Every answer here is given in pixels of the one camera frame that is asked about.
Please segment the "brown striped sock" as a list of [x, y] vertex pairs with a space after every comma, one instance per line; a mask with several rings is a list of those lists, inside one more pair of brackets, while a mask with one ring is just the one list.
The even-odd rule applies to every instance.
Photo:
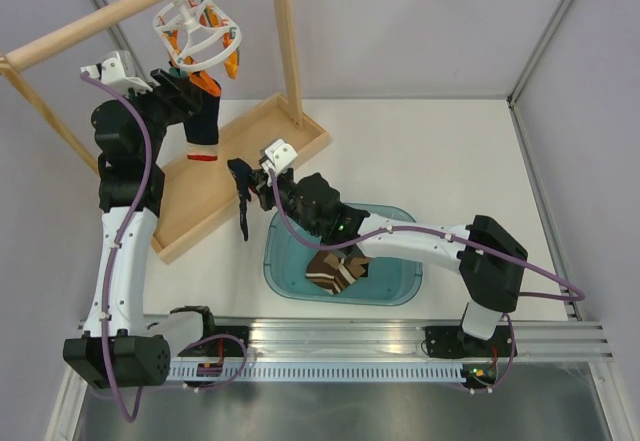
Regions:
[[337, 295], [369, 273], [371, 259], [367, 257], [340, 257], [319, 251], [308, 263], [305, 278], [329, 295]]

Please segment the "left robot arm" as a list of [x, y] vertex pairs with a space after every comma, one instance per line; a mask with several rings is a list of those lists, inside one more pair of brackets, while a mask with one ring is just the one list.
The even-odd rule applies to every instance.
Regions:
[[173, 357], [186, 349], [215, 351], [219, 335], [204, 306], [172, 310], [148, 327], [143, 314], [147, 258], [160, 215], [165, 174], [157, 157], [169, 126], [201, 110], [187, 79], [156, 69], [140, 92], [110, 88], [112, 99], [91, 115], [98, 157], [102, 252], [94, 299], [77, 338], [65, 341], [65, 362], [94, 389], [163, 384]]

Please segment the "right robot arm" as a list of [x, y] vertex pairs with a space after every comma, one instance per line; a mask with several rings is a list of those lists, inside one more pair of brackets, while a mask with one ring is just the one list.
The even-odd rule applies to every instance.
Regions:
[[440, 228], [401, 222], [343, 203], [318, 173], [294, 180], [292, 170], [278, 176], [251, 170], [241, 191], [256, 196], [263, 210], [277, 209], [324, 250], [429, 262], [459, 274], [470, 299], [456, 340], [467, 354], [489, 348], [501, 317], [516, 310], [528, 252], [492, 217]]

